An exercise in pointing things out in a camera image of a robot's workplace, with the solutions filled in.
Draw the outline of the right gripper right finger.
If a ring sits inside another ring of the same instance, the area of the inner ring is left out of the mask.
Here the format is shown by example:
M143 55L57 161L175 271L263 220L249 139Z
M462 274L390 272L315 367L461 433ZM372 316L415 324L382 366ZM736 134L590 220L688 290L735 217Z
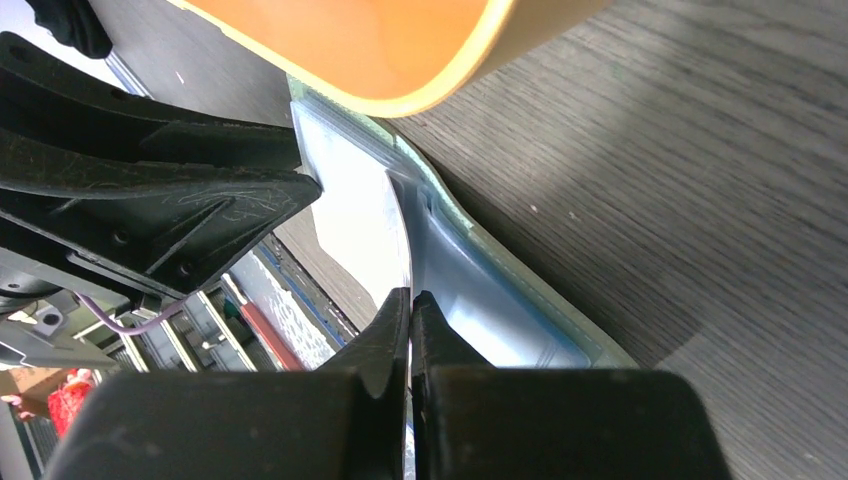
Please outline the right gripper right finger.
M413 303L421 479L727 479L706 409L682 377L639 369L497 368Z

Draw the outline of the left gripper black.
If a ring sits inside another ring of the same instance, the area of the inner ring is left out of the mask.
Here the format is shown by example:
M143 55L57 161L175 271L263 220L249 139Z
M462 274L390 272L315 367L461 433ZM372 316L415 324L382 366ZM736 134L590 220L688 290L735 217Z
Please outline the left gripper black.
M62 292L117 318L214 282L320 196L292 130L167 125L94 154L1 135L1 310Z

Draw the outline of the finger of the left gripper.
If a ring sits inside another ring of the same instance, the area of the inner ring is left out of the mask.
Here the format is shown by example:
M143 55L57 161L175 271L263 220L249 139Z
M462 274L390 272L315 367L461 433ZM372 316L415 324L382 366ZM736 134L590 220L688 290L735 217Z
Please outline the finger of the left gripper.
M286 128L132 95L1 35L1 186L21 193L301 191Z

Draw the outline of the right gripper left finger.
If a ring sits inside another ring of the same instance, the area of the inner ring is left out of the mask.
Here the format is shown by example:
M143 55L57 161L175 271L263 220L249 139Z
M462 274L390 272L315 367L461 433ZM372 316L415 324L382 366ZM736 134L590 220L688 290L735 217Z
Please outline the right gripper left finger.
M160 371L96 387L49 479L400 479L411 299L312 371Z

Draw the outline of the green card holder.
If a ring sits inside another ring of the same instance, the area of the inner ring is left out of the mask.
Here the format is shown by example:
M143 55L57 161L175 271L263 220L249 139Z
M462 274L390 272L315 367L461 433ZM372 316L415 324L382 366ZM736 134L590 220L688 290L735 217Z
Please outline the green card holder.
M306 133L339 134L373 155L395 188L414 294L431 293L448 324L502 367L631 368L607 333L506 249L457 201L423 152L384 120L350 111L297 79L291 115L303 165Z

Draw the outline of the white magnetic stripe card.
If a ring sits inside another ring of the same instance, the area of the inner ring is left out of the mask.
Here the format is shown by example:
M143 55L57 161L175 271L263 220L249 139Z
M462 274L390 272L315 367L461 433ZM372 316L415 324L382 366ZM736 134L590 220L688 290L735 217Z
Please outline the white magnetic stripe card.
M320 247L379 306L411 285L411 254L395 188L386 168L334 133L306 133L308 166L323 192L312 206Z

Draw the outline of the orange oval tray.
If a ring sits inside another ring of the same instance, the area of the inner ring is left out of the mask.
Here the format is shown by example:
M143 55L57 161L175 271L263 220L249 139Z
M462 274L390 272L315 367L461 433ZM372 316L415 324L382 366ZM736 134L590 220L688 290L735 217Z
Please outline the orange oval tray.
M177 7L358 113L400 118L561 35L593 0L194 0Z

